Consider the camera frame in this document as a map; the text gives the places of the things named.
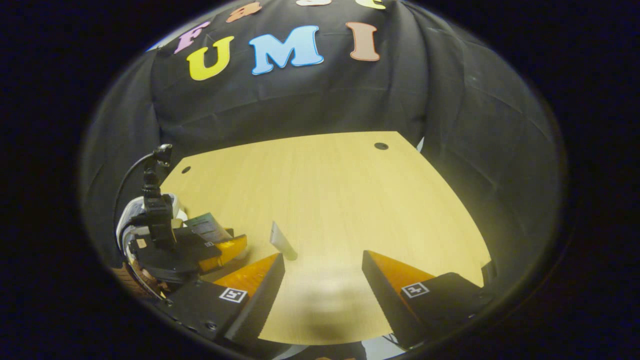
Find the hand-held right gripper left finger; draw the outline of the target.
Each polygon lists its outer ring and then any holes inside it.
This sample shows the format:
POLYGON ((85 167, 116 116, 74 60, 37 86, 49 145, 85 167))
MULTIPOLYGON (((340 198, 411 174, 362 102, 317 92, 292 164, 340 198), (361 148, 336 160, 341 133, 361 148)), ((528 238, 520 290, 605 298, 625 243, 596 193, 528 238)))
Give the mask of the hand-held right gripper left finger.
POLYGON ((256 346, 284 275, 284 256, 274 253, 214 282, 186 282, 160 311, 210 342, 256 346))

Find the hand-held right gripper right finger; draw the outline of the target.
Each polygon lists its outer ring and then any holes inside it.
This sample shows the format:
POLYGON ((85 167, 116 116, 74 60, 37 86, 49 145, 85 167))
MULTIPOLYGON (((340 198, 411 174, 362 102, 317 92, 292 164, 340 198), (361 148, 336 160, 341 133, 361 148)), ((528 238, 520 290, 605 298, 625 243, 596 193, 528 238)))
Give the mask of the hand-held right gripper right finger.
POLYGON ((434 276, 371 250, 363 251, 361 268, 404 349, 448 337, 495 297, 458 273, 434 276))

